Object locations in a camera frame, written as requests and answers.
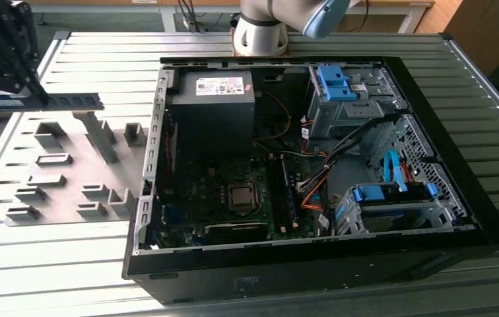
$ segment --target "black cable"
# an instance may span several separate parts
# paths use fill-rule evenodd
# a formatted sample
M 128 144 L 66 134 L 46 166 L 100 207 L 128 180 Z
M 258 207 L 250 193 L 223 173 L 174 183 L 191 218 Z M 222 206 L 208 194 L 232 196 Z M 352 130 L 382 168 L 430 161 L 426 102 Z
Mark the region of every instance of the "black cable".
M 350 32 L 354 32 L 354 31 L 358 31 L 358 32 L 362 32 L 363 30 L 363 27 L 366 26 L 366 23 L 367 23 L 367 18 L 370 17 L 370 0 L 366 0 L 366 14 L 363 15 L 363 22 L 362 22 L 362 25 L 354 29 L 351 29 L 350 31 L 346 31 L 346 33 L 350 33 Z
M 278 132 L 275 131 L 275 125 L 272 124 L 271 127 L 270 127 L 270 133 L 271 135 L 276 135 Z M 270 141 L 275 141 L 276 144 L 279 144 L 286 151 L 291 151 L 292 149 L 284 144 L 284 141 L 280 139 L 280 138 L 276 138 L 276 139 L 272 139 Z
M 254 142 L 255 142 L 260 147 L 263 147 L 266 150 L 268 150 L 270 152 L 287 153 L 287 154 L 296 155 L 298 157 L 314 157 L 314 155 L 308 155 L 308 154 L 298 153 L 298 152 L 295 152 L 295 151 L 276 150 L 276 149 L 274 149 L 272 147 L 270 147 L 266 143 L 263 143 L 263 142 L 259 141 L 259 140 L 254 140 Z
M 200 32 L 199 24 L 196 23 L 194 0 L 188 0 L 188 3 L 191 4 L 191 14 L 192 14 L 192 17 L 194 17 L 195 31 Z
M 199 25 L 196 24 L 196 15 L 195 15 L 194 7 L 192 6 L 190 7 L 186 0 L 178 0 L 178 4 L 179 4 L 180 13 L 183 15 L 183 19 L 187 21 L 188 24 L 192 23 L 195 25 L 195 32 L 200 32 Z
M 218 17 L 216 23 L 208 28 L 208 32 L 212 31 L 212 29 L 216 27 L 218 23 L 220 22 L 220 19 L 223 18 L 224 13 L 220 13 L 220 16 Z
M 367 131 L 375 127 L 376 125 L 394 122 L 400 118 L 400 114 L 390 114 L 382 118 L 375 118 L 367 121 L 358 129 L 355 129 L 351 133 L 346 135 L 346 137 L 339 141 L 334 149 L 330 151 L 328 155 L 326 156 L 323 168 L 319 172 L 308 178 L 302 184 L 300 189 L 307 188 L 315 180 L 319 180 L 320 177 L 326 176 L 330 173 L 332 166 L 336 164 L 336 156 L 344 154 L 350 149 L 352 149 L 362 141 L 363 135 Z

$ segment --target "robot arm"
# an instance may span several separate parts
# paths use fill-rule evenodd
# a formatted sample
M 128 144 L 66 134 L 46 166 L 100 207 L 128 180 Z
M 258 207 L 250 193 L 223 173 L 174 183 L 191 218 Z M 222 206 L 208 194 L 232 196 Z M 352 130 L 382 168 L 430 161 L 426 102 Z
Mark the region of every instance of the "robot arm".
M 34 95 L 47 102 L 35 77 L 36 60 L 38 42 L 28 4 L 0 0 L 0 92 Z
M 47 94 L 36 77 L 38 41 L 32 11 L 0 0 L 0 111 L 99 110 L 98 94 Z
M 234 35 L 240 55 L 282 55 L 287 50 L 284 25 L 310 38 L 323 38 L 342 20 L 350 0 L 242 0 Z

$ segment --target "floor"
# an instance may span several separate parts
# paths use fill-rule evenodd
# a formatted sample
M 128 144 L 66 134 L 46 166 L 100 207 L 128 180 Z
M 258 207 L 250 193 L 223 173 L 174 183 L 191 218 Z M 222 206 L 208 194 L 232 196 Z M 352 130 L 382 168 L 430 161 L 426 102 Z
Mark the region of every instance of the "floor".
M 208 13 L 198 18 L 202 28 L 212 31 L 227 32 L 230 30 L 230 15 Z M 38 43 L 42 53 L 46 51 L 56 31 L 80 32 L 162 32 L 163 24 L 159 14 L 138 13 L 106 14 L 106 13 L 78 13 L 78 14 L 47 14 L 46 25 L 36 26 Z M 499 87 L 499 68 L 491 76 L 491 81 Z M 7 124 L 8 118 L 0 116 L 0 134 Z

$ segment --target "metal table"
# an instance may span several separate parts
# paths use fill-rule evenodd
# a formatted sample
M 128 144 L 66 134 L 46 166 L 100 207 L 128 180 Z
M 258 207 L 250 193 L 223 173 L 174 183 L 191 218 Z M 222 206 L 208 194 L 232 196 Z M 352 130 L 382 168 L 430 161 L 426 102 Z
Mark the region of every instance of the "metal table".
M 230 48 L 223 33 L 58 34 L 40 66 L 43 84 L 50 92 L 99 92 L 108 108 L 100 118 L 143 118 L 152 109 L 159 58 L 230 55 Z M 499 95 L 455 42 L 439 36 L 336 34 L 318 43 L 291 36 L 291 52 L 400 56 L 499 208 Z M 62 116 L 12 116 L 0 138 L 0 178 L 26 174 L 27 166 L 4 164 L 26 151 L 20 127 Z M 11 186 L 0 184 L 0 201 Z M 120 278 L 126 221 L 12 228 L 3 225 L 3 212 L 0 316 L 499 316 L 499 253 L 414 283 L 168 308 Z

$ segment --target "power supply label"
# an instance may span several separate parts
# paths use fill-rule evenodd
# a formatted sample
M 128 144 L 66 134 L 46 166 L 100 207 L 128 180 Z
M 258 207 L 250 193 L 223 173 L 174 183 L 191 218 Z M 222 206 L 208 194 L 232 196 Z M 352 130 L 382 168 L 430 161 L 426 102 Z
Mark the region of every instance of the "power supply label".
M 198 96 L 222 94 L 244 94 L 242 77 L 199 78 L 196 80 Z
M 246 293 L 252 291 L 259 283 L 259 276 L 239 277 L 234 279 L 234 291 Z

